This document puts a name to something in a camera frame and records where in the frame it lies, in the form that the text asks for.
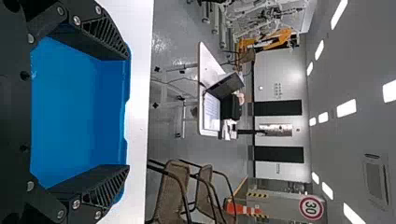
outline red circle sign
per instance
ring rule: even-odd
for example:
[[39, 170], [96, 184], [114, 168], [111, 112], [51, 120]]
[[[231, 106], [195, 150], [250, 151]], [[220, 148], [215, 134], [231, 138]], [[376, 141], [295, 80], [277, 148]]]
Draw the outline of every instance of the red circle sign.
[[323, 204], [315, 197], [306, 197], [300, 201], [300, 212], [308, 220], [320, 220], [323, 217], [323, 210]]

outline laptop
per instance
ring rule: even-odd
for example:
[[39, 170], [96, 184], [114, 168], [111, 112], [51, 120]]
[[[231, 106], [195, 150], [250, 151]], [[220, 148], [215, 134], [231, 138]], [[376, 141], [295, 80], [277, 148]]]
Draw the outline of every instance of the laptop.
[[245, 86], [236, 72], [206, 90], [204, 95], [204, 129], [220, 131], [220, 101]]
[[233, 92], [238, 91], [245, 87], [244, 82], [238, 73], [233, 72], [229, 76], [220, 80], [215, 85], [211, 86], [206, 92], [209, 92], [214, 97], [219, 100], [223, 100], [227, 96], [231, 95]]

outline blue plastic crate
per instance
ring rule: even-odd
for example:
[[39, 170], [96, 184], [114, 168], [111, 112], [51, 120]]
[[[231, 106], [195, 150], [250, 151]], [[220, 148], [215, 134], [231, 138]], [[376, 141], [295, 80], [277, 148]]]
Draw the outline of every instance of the blue plastic crate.
[[125, 164], [131, 61], [100, 61], [49, 37], [31, 53], [31, 172], [45, 188]]

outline ceiling light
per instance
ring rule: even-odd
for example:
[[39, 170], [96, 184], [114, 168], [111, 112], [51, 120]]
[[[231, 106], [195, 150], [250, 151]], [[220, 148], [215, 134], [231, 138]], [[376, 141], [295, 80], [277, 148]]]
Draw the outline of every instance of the ceiling light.
[[396, 80], [385, 84], [382, 87], [382, 92], [384, 93], [384, 102], [389, 103], [396, 100]]
[[312, 180], [319, 184], [319, 176], [317, 174], [315, 174], [315, 172], [312, 172]]
[[316, 118], [312, 118], [309, 120], [309, 126], [315, 126], [317, 124], [317, 119]]
[[318, 45], [317, 51], [315, 51], [315, 60], [319, 59], [320, 54], [323, 51], [323, 49], [324, 49], [324, 41], [321, 40], [319, 45]]
[[332, 189], [325, 182], [322, 182], [322, 189], [331, 200], [334, 199]]
[[314, 63], [311, 62], [311, 63], [308, 65], [308, 68], [306, 68], [306, 75], [307, 75], [307, 76], [311, 75], [312, 70], [314, 70]]
[[340, 20], [341, 15], [343, 15], [344, 10], [347, 7], [347, 0], [341, 0], [338, 8], [335, 10], [334, 15], [332, 16], [331, 26], [332, 30], [337, 25], [337, 22]]
[[319, 123], [327, 122], [329, 120], [329, 113], [324, 112], [323, 114], [320, 114], [318, 119]]
[[366, 222], [361, 219], [361, 217], [359, 217], [358, 214], [356, 214], [346, 203], [344, 203], [344, 216], [346, 216], [352, 224], [366, 224]]
[[344, 104], [337, 106], [337, 118], [356, 113], [356, 111], [356, 100], [350, 100]]

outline grey floor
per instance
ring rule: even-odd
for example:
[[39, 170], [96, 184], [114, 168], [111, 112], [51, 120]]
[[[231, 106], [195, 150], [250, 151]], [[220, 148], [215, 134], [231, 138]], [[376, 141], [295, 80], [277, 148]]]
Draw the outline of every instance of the grey floor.
[[[201, 23], [200, 8], [196, 3], [186, 4], [185, 0], [156, 0], [154, 6], [154, 26], [152, 40], [152, 70], [158, 66], [161, 69], [172, 65], [197, 62], [198, 42], [205, 42], [206, 46], [217, 58], [218, 62], [226, 62], [226, 55], [219, 49], [219, 37], [211, 34], [211, 26]], [[224, 66], [227, 72], [233, 68]], [[189, 69], [186, 74], [179, 72], [167, 73], [167, 81], [186, 77], [194, 78], [196, 69]], [[163, 73], [152, 73], [153, 79], [164, 82]], [[177, 88], [190, 95], [196, 95], [196, 84], [188, 80], [172, 83]], [[158, 82], [151, 82], [150, 102], [162, 100], [162, 87]], [[245, 90], [247, 101], [249, 92]], [[175, 101], [177, 93], [168, 91], [167, 101]], [[251, 119], [247, 116], [245, 104], [243, 117], [238, 124], [240, 128], [248, 128]], [[214, 165], [214, 168], [224, 172], [236, 189], [241, 181], [248, 175], [248, 145], [251, 138], [241, 136], [237, 141], [220, 141], [212, 137], [200, 136], [197, 132], [196, 122], [188, 122], [186, 138], [175, 138], [175, 114], [177, 109], [150, 109], [148, 125], [148, 157], [157, 161], [166, 162], [171, 159], [184, 159], [196, 163]], [[151, 218], [155, 206], [161, 176], [148, 171], [146, 191], [146, 219]], [[229, 196], [222, 179], [214, 180], [220, 199]], [[195, 183], [190, 182], [189, 198], [192, 201]], [[196, 221], [208, 223], [209, 221], [197, 214], [192, 215]]]

